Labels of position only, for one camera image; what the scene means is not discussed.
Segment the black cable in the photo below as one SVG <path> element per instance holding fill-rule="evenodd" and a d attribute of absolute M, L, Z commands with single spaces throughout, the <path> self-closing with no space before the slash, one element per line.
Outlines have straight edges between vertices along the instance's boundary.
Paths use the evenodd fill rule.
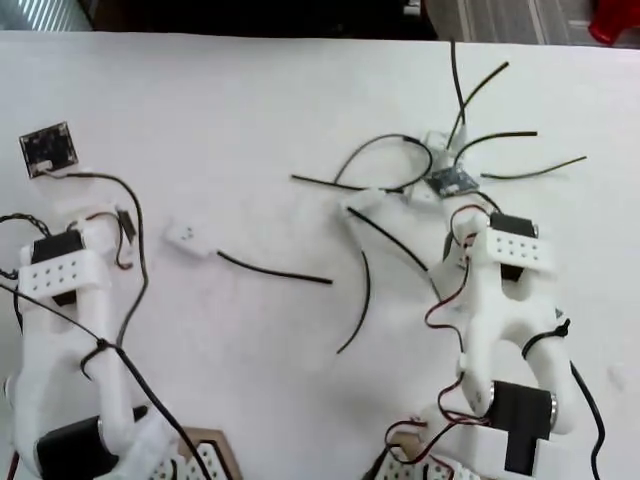
<path fill-rule="evenodd" d="M 299 180 L 301 182 L 308 182 L 308 183 L 315 183 L 316 185 L 322 185 L 325 187 L 333 187 L 333 188 L 340 188 L 342 190 L 350 190 L 352 192 L 361 192 L 363 190 L 367 190 L 369 187 L 355 187 L 353 185 L 346 185 L 344 183 L 335 183 L 335 182 L 329 182 L 326 180 L 319 180 L 317 178 L 311 178 L 311 177 L 305 177 L 304 175 L 291 175 L 291 179 L 292 180 Z M 402 193 L 401 189 L 397 189 L 397 188 L 384 188 L 381 189 L 384 190 L 386 193 Z"/>
<path fill-rule="evenodd" d="M 328 278 L 314 277 L 311 275 L 301 275 L 299 273 L 279 272 L 277 270 L 268 270 L 266 268 L 256 267 L 255 265 L 249 265 L 248 263 L 227 255 L 221 250 L 218 250 L 217 253 L 219 257 L 224 258 L 226 261 L 231 262 L 234 265 L 238 265 L 239 267 L 253 270 L 254 272 L 264 273 L 266 275 L 274 275 L 276 277 L 293 278 L 295 280 L 305 280 L 307 282 L 322 283 L 324 285 L 333 285 L 333 280 L 330 280 Z"/>
<path fill-rule="evenodd" d="M 131 270 L 133 268 L 132 263 L 122 263 L 122 261 L 120 260 L 120 254 L 122 253 L 122 247 L 124 245 L 124 225 L 122 224 L 120 217 L 118 217 L 118 215 L 116 215 L 113 212 L 98 212 L 88 216 L 86 220 L 93 220 L 99 217 L 111 217 L 118 223 L 119 239 L 118 239 L 118 249 L 116 250 L 115 265 L 120 270 L 125 270 L 125 271 Z"/>
<path fill-rule="evenodd" d="M 475 192 L 471 192 L 471 193 L 478 195 L 480 198 L 484 199 L 489 205 L 491 205 L 494 208 L 496 212 L 502 213 L 502 209 L 500 208 L 500 206 L 495 202 L 495 200 L 493 200 L 493 198 L 491 198 L 486 193 L 481 192 L 480 190 L 476 190 Z"/>
<path fill-rule="evenodd" d="M 364 251 L 360 252 L 362 254 L 362 264 L 364 266 L 364 274 L 365 274 L 365 294 L 364 294 L 364 305 L 362 306 L 362 312 L 360 313 L 360 320 L 358 320 L 358 324 L 356 325 L 356 329 L 353 331 L 349 339 L 342 345 L 336 355 L 340 355 L 345 349 L 351 345 L 351 343 L 355 340 L 356 336 L 360 332 L 362 325 L 364 324 L 364 319 L 367 316 L 367 312 L 369 311 L 369 303 L 371 302 L 371 271 L 369 270 L 369 261 L 367 260 L 367 255 Z"/>
<path fill-rule="evenodd" d="M 20 285 L 16 285 L 16 288 L 13 290 L 13 311 L 16 313 L 16 320 L 18 320 L 18 326 L 20 327 L 20 333 L 24 330 L 24 319 L 22 318 L 22 313 L 20 312 L 20 305 L 18 304 L 18 299 L 20 298 L 17 294 L 19 291 Z"/>
<path fill-rule="evenodd" d="M 464 111 L 464 100 L 462 100 L 462 89 L 460 88 L 460 77 L 458 77 L 458 61 L 456 59 L 456 41 L 451 39 L 451 73 L 453 74 L 453 85 L 456 88 L 456 96 L 458 97 L 458 106 L 462 124 L 467 123 L 467 117 Z"/>
<path fill-rule="evenodd" d="M 569 333 L 570 324 L 571 324 L 571 320 L 567 319 L 564 322 L 564 324 L 559 325 L 554 330 L 550 332 L 540 333 L 532 337 L 523 347 L 522 357 L 526 360 L 527 355 L 531 351 L 531 348 L 540 340 L 543 340 L 545 338 L 551 338 L 551 337 L 561 337 L 561 338 L 566 337 L 567 334 Z M 593 478 L 595 480 L 600 480 L 600 473 L 598 472 L 598 454 L 600 453 L 600 449 L 602 449 L 602 445 L 604 445 L 604 440 L 606 437 L 604 421 L 602 420 L 602 415 L 600 414 L 598 405 L 596 404 L 596 401 L 593 398 L 593 395 L 589 391 L 587 384 L 585 383 L 584 379 L 580 375 L 580 372 L 578 372 L 578 369 L 573 364 L 573 362 L 570 362 L 570 365 L 571 365 L 571 374 L 573 375 L 573 378 L 576 380 L 576 383 L 578 384 L 578 387 L 580 388 L 580 391 L 582 392 L 582 395 L 584 396 L 584 399 L 586 400 L 587 405 L 589 405 L 589 409 L 591 410 L 593 419 L 596 422 L 596 427 L 598 428 L 598 439 L 596 440 L 593 450 L 591 451 L 591 471 L 593 472 Z"/>
<path fill-rule="evenodd" d="M 454 165 L 457 165 L 460 161 L 460 158 L 469 148 L 477 145 L 479 143 L 486 142 L 488 140 L 494 140 L 496 138 L 509 138 L 509 137 L 537 137 L 538 132 L 501 132 L 501 133 L 492 133 L 491 135 L 485 135 L 484 137 L 476 138 L 475 140 L 467 143 L 464 147 L 460 149 L 458 154 L 456 155 L 455 160 L 453 161 Z"/>
<path fill-rule="evenodd" d="M 423 148 L 425 152 L 427 152 L 427 154 L 429 155 L 429 163 L 427 164 L 427 167 L 425 168 L 425 170 L 420 173 L 420 175 L 409 180 L 408 182 L 403 183 L 402 185 L 398 185 L 397 187 L 380 188 L 380 190 L 384 190 L 386 193 L 400 193 L 400 194 L 403 193 L 403 190 L 405 188 L 410 187 L 411 185 L 415 185 L 424 177 L 426 177 L 431 171 L 431 167 L 433 167 L 433 155 L 431 154 L 431 151 L 427 148 L 426 145 L 422 144 L 419 140 L 416 140 L 413 138 L 411 140 L 405 140 L 405 141 L 409 141 L 410 143 L 413 143 L 415 145 L 420 145 L 420 147 Z M 328 182 L 325 180 L 318 180 L 316 178 L 305 177 L 302 175 L 291 175 L 291 179 L 300 180 L 303 182 L 315 183 L 317 185 L 324 185 L 327 187 L 342 188 L 343 190 L 351 190 L 355 192 L 368 190 L 369 188 L 378 188 L 378 187 L 355 187 L 353 185 L 345 185 L 344 183 L 337 183 L 337 182 Z"/>
<path fill-rule="evenodd" d="M 105 340 L 103 338 L 99 338 L 91 330 L 89 330 L 84 325 L 78 323 L 77 321 L 73 320 L 71 317 L 65 315 L 62 312 L 59 312 L 59 311 L 57 311 L 57 310 L 55 310 L 53 308 L 50 308 L 50 307 L 44 305 L 43 303 L 39 302 L 35 298 L 30 297 L 29 295 L 25 295 L 25 294 L 23 294 L 21 292 L 17 292 L 17 291 L 14 292 L 14 290 L 12 290 L 10 287 L 8 287 L 8 286 L 6 286 L 6 285 L 4 285 L 2 283 L 0 283 L 0 289 L 6 290 L 6 291 L 8 291 L 10 293 L 15 293 L 20 298 L 23 298 L 24 300 L 27 300 L 27 301 L 33 303 L 34 305 L 38 305 L 39 307 L 44 308 L 45 310 L 48 310 L 49 312 L 51 312 L 51 313 L 53 313 L 55 315 L 58 315 L 60 318 L 63 318 L 64 320 L 66 320 L 66 321 L 72 323 L 73 325 L 75 325 L 76 327 L 80 328 L 81 330 L 83 330 L 85 333 L 87 333 L 88 335 L 92 336 L 96 340 L 97 348 L 94 351 L 102 352 L 102 351 L 106 350 L 107 348 L 113 348 L 116 351 L 116 353 L 118 354 L 118 356 L 120 357 L 120 359 L 122 360 L 122 362 L 124 363 L 124 365 L 129 370 L 129 372 L 131 372 L 131 375 L 135 379 L 136 383 L 138 383 L 138 385 L 140 386 L 142 391 L 145 393 L 145 395 L 147 395 L 147 397 L 149 398 L 149 401 L 153 404 L 153 406 L 155 406 L 158 409 L 160 414 L 176 430 L 178 435 L 180 435 L 180 438 L 182 438 L 182 440 L 186 444 L 187 448 L 189 449 L 189 452 L 196 459 L 196 462 L 198 463 L 198 466 L 202 470 L 202 475 L 205 477 L 205 479 L 206 480 L 213 480 L 211 478 L 211 475 L 209 474 L 209 470 L 207 469 L 207 466 L 204 464 L 204 461 L 202 460 L 202 458 L 200 457 L 200 454 L 198 453 L 198 449 L 196 448 L 196 446 L 193 444 L 193 442 L 189 438 L 189 435 L 187 435 L 187 432 L 185 432 L 184 428 L 182 428 L 182 426 L 180 425 L 180 423 L 178 423 L 176 418 L 171 414 L 171 412 L 169 412 L 167 407 L 165 407 L 163 405 L 163 403 L 160 401 L 160 399 L 157 397 L 157 395 L 153 392 L 153 390 L 151 389 L 149 384 L 146 382 L 146 380 L 144 379 L 144 377 L 142 376 L 142 374 L 140 373 L 138 368 L 135 366 L 135 364 L 129 358 L 129 356 L 126 354 L 126 352 L 122 349 L 122 347 L 119 347 L 117 344 L 110 343 L 110 342 L 108 342 L 107 340 Z"/>
<path fill-rule="evenodd" d="M 76 327 L 78 327 L 79 329 L 83 330 L 85 333 L 91 335 L 94 339 L 99 340 L 98 336 L 93 333 L 91 330 L 89 330 L 87 327 L 85 327 L 84 325 L 81 325 L 80 323 L 76 322 L 73 318 L 65 315 L 62 312 L 59 312 L 57 310 L 55 310 L 54 308 L 48 307 L 47 305 L 45 305 L 42 302 L 39 302 L 38 300 L 36 300 L 35 298 L 30 297 L 29 295 L 25 295 L 24 293 L 20 292 L 17 289 L 13 289 L 11 287 L 8 287 L 7 285 L 0 283 L 0 289 L 2 290 L 6 290 L 7 292 L 9 292 L 11 295 L 16 296 L 16 297 L 20 297 L 24 300 L 27 300 L 28 302 L 33 303 L 34 305 L 38 305 L 40 308 L 44 308 L 45 310 L 48 310 L 49 312 L 58 315 L 61 318 L 64 318 L 67 322 L 70 322 L 72 324 L 74 324 Z"/>
<path fill-rule="evenodd" d="M 600 480 L 600 473 L 598 472 L 598 453 L 600 453 L 600 449 L 602 448 L 602 445 L 604 445 L 604 439 L 606 436 L 604 421 L 602 420 L 602 415 L 600 414 L 600 410 L 598 409 L 598 405 L 596 404 L 593 395 L 591 395 L 587 384 L 584 382 L 584 379 L 573 362 L 571 362 L 571 374 L 573 375 L 573 378 L 576 379 L 576 383 L 578 384 L 582 395 L 584 395 L 587 405 L 589 405 L 589 409 L 591 410 L 591 414 L 593 415 L 593 419 L 595 420 L 598 428 L 598 440 L 591 451 L 591 471 L 593 472 L 593 478 L 595 480 Z"/>
<path fill-rule="evenodd" d="M 388 139 L 388 138 L 400 138 L 404 142 L 416 145 L 417 147 L 420 147 L 420 148 L 426 150 L 427 153 L 429 154 L 429 157 L 431 157 L 431 152 L 429 151 L 427 146 L 424 143 L 422 143 L 420 140 L 418 140 L 417 138 L 411 137 L 409 135 L 405 135 L 403 133 L 385 133 L 384 135 L 378 135 L 377 137 L 373 137 L 371 140 L 367 140 L 362 145 L 360 145 L 358 148 L 356 148 L 353 151 L 353 153 L 351 155 L 349 155 L 349 158 L 347 158 L 347 160 L 345 160 L 345 162 L 342 165 L 342 167 L 340 167 L 340 170 L 338 171 L 337 175 L 333 179 L 333 183 L 338 183 L 340 181 L 340 178 L 342 177 L 342 174 L 347 169 L 347 167 L 351 164 L 351 162 L 353 162 L 353 160 L 358 155 L 360 155 L 362 153 L 362 151 L 365 148 L 369 147 L 370 145 L 373 145 L 376 142 L 379 142 L 380 140 L 385 140 L 385 139 Z"/>
<path fill-rule="evenodd" d="M 127 333 L 127 328 L 129 327 L 129 323 L 133 318 L 133 314 L 140 306 L 140 302 L 142 302 L 142 298 L 144 297 L 144 294 L 149 287 L 149 274 L 147 273 L 147 261 L 144 253 L 144 224 L 142 219 L 142 207 L 140 206 L 140 201 L 138 200 L 138 197 L 136 196 L 133 189 L 129 185 L 127 185 L 124 180 L 114 175 L 90 172 L 67 173 L 60 176 L 47 173 L 47 175 L 51 178 L 55 178 L 56 180 L 60 180 L 63 178 L 101 178 L 103 180 L 110 180 L 124 188 L 131 197 L 131 200 L 133 200 L 136 208 L 136 215 L 138 216 L 138 252 L 140 256 L 140 271 L 142 272 L 142 287 L 140 288 L 140 292 L 133 302 L 133 305 L 131 305 L 129 311 L 125 315 L 124 320 L 122 321 L 122 325 L 120 325 L 120 330 L 118 331 L 118 336 L 116 337 L 116 345 L 121 347 L 124 343 L 124 336 Z"/>
<path fill-rule="evenodd" d="M 42 220 L 37 219 L 33 215 L 29 215 L 26 213 L 12 213 L 11 215 L 3 215 L 0 217 L 0 223 L 8 222 L 10 220 L 22 220 L 29 222 L 31 225 L 36 227 L 42 236 L 50 237 L 51 231 L 46 223 Z M 18 279 L 18 270 L 12 270 L 11 272 L 7 272 L 0 268 L 0 276 L 6 278 L 7 280 L 17 280 Z"/>
<path fill-rule="evenodd" d="M 560 163 L 558 165 L 554 165 L 549 168 L 537 170 L 535 172 L 520 173 L 518 175 L 496 175 L 495 173 L 481 173 L 480 176 L 482 178 L 491 178 L 493 180 L 521 180 L 523 178 L 531 178 L 531 177 L 537 177 L 538 175 L 544 175 L 545 173 L 553 172 L 554 170 L 568 167 L 569 165 L 573 165 L 574 163 L 578 163 L 586 159 L 587 159 L 586 156 L 578 157 L 578 158 L 574 158 L 573 160 L 569 160 L 568 162 Z"/>
<path fill-rule="evenodd" d="M 352 215 L 354 215 L 355 217 L 359 218 L 360 220 L 362 220 L 363 222 L 365 222 L 367 225 L 369 225 L 370 227 L 374 228 L 375 230 L 377 230 L 378 232 L 380 232 L 382 235 L 384 235 L 385 237 L 387 237 L 389 240 L 391 240 L 393 243 L 395 243 L 404 253 L 406 253 L 407 255 L 409 255 L 409 257 L 411 257 L 411 259 L 416 262 L 416 264 L 420 267 L 420 269 L 423 272 L 428 272 L 429 268 L 418 258 L 418 256 L 413 253 L 411 250 L 409 250 L 409 248 L 407 246 L 405 246 L 400 240 L 398 240 L 396 237 L 394 237 L 393 235 L 391 235 L 389 232 L 387 232 L 384 228 L 382 228 L 380 225 L 378 225 L 377 223 L 375 223 L 373 220 L 371 220 L 368 217 L 365 217 L 362 213 L 358 212 L 357 210 L 351 208 L 351 207 L 347 207 L 347 211 L 349 213 L 351 213 Z"/>
<path fill-rule="evenodd" d="M 491 72 L 489 75 L 487 75 L 484 78 L 484 80 L 482 80 L 478 84 L 478 86 L 473 89 L 473 91 L 469 94 L 467 99 L 464 101 L 464 109 L 466 109 L 469 106 L 469 104 L 471 103 L 471 100 L 473 100 L 473 98 L 478 94 L 478 92 L 480 90 L 482 90 L 485 87 L 485 85 L 487 85 L 491 80 L 493 80 L 500 72 L 502 72 L 508 66 L 509 66 L 509 62 L 504 62 L 502 65 L 500 65 L 498 68 L 496 68 L 493 72 Z M 453 128 L 451 129 L 451 134 L 449 135 L 449 140 L 447 141 L 447 149 L 451 146 L 451 142 L 453 141 L 453 137 L 456 134 L 456 130 L 458 129 L 458 125 L 460 124 L 460 120 L 462 118 L 462 114 L 464 112 L 464 109 L 461 108 L 458 111 L 458 116 L 456 117 L 456 121 L 453 124 Z"/>
<path fill-rule="evenodd" d="M 136 366 L 131 361 L 129 356 L 126 354 L 126 352 L 121 347 L 117 347 L 116 352 L 122 359 L 122 362 L 125 364 L 127 369 L 129 369 L 129 372 L 131 372 L 131 375 L 135 379 L 136 383 L 140 386 L 140 388 L 145 393 L 147 398 L 149 398 L 153 406 L 158 409 L 160 414 L 167 420 L 167 422 L 174 428 L 174 430 L 178 432 L 178 435 L 180 435 L 180 438 L 182 438 L 182 441 L 185 443 L 185 445 L 189 449 L 189 452 L 198 463 L 198 466 L 200 467 L 200 470 L 202 471 L 202 475 L 204 476 L 204 478 L 206 480 L 213 480 L 211 478 L 211 475 L 209 474 L 209 470 L 207 469 L 207 466 L 204 463 L 204 460 L 202 460 L 202 457 L 198 453 L 198 449 L 193 444 L 193 442 L 189 438 L 189 435 L 187 434 L 187 432 L 185 432 L 184 428 L 182 428 L 182 425 L 180 425 L 178 420 L 176 420 L 176 418 L 171 414 L 171 412 L 167 409 L 167 407 L 165 407 L 163 403 L 160 401 L 160 399 L 156 396 L 153 390 L 151 390 L 151 387 L 146 382 L 146 380 L 144 379 L 140 371 L 136 368 Z"/>

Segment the white table surface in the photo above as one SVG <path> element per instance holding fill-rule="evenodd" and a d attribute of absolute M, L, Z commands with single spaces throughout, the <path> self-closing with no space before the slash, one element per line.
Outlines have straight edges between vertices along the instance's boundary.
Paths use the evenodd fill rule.
<path fill-rule="evenodd" d="M 545 178 L 483 188 L 553 237 L 558 297 L 573 319 L 566 343 L 608 429 L 602 477 L 635 478 L 640 52 L 460 45 L 458 58 L 465 92 L 511 62 L 469 109 L 472 138 L 540 132 L 476 147 L 474 168 L 517 172 L 589 156 Z M 226 432 L 245 478 L 357 479 L 380 452 L 386 426 L 434 401 L 454 378 L 455 339 L 422 323 L 434 293 L 366 227 L 371 308 L 354 344 L 335 355 L 364 288 L 358 253 L 335 215 L 345 194 L 288 180 L 293 172 L 331 178 L 373 135 L 449 129 L 456 97 L 448 45 L 3 33 L 0 66 L 2 211 L 55 221 L 27 180 L 17 138 L 58 121 L 69 122 L 84 165 L 130 182 L 144 209 L 151 286 L 125 346 L 183 424 Z M 389 146 L 364 155 L 345 180 L 394 183 L 416 171 Z M 126 200 L 116 187 L 99 187 L 96 196 Z M 335 285 L 264 277 L 217 257 L 192 261 L 161 241 L 170 216 L 199 222 L 212 246 L 232 255 Z M 395 201 L 374 218 L 427 262 L 437 260 L 443 218 Z M 0 262 L 15 266 L 33 232 L 0 228 Z M 115 296 L 124 311 L 139 277 L 121 277 Z M 19 365 L 20 339 L 10 298 L 0 302 L 6 376 Z M 496 372 L 532 381 L 512 346 L 498 349 Z M 62 416 L 83 411 L 70 405 Z M 578 413 L 576 431 L 559 441 L 575 453 L 571 478 L 587 479 L 596 430 L 583 402 Z M 0 418 L 8 439 L 6 408 Z"/>

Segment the red wire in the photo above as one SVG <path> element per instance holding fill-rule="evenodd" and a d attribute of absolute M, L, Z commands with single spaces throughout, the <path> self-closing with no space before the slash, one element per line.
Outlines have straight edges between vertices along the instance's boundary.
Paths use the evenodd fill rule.
<path fill-rule="evenodd" d="M 9 465 L 9 473 L 7 473 L 7 480 L 13 480 L 16 477 L 16 472 L 18 471 L 19 463 L 20 463 L 20 455 L 18 455 L 18 452 L 13 452 L 13 457 L 11 458 L 11 464 Z"/>
<path fill-rule="evenodd" d="M 433 455 L 430 456 L 431 460 L 433 460 L 434 462 L 436 462 L 438 465 L 440 465 L 441 467 L 444 467 L 446 469 L 449 470 L 449 480 L 453 480 L 453 476 L 455 475 L 456 471 L 454 470 L 454 468 L 449 465 L 447 462 L 440 460 L 439 458 L 434 457 Z"/>
<path fill-rule="evenodd" d="M 456 215 L 458 215 L 459 213 L 462 213 L 466 210 L 479 210 L 482 213 L 484 213 L 487 217 L 489 217 L 489 212 L 487 212 L 484 208 L 482 208 L 480 205 L 476 205 L 475 203 L 471 203 L 469 205 L 464 205 L 462 207 L 460 207 L 459 209 L 457 209 L 455 212 L 453 212 L 451 214 L 451 217 L 449 218 L 449 230 L 451 231 L 451 235 L 453 237 L 453 241 L 456 242 L 456 245 L 460 245 L 460 242 L 458 241 L 458 239 L 456 238 L 456 234 L 453 233 L 453 220 L 456 217 Z"/>
<path fill-rule="evenodd" d="M 429 317 L 433 315 L 433 313 L 436 310 L 453 302 L 456 298 L 458 298 L 458 296 L 460 296 L 460 294 L 464 290 L 464 287 L 467 285 L 467 279 L 469 278 L 469 269 L 470 269 L 469 262 L 467 261 L 467 266 L 464 271 L 464 278 L 462 279 L 462 284 L 460 285 L 460 287 L 458 287 L 458 290 L 456 290 L 450 297 L 445 298 L 444 300 L 441 300 L 440 302 L 436 303 L 433 307 L 431 307 L 427 311 L 427 313 L 424 316 L 424 323 L 426 323 L 429 328 L 433 328 L 434 330 L 449 329 L 456 332 L 456 335 L 458 336 L 458 343 L 460 344 L 461 353 L 464 353 L 464 343 L 462 342 L 462 334 L 460 333 L 460 329 L 448 323 L 431 323 L 429 322 Z"/>

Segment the small black circuit board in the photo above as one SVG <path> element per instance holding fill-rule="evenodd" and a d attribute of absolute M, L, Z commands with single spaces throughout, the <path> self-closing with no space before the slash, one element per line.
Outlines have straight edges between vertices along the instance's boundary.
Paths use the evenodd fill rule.
<path fill-rule="evenodd" d="M 450 167 L 433 172 L 427 183 L 440 198 L 475 192 L 479 185 L 462 167 Z"/>
<path fill-rule="evenodd" d="M 45 166 L 46 170 L 55 172 L 78 163 L 67 122 L 23 135 L 20 137 L 20 147 L 29 178 L 43 175 Z"/>

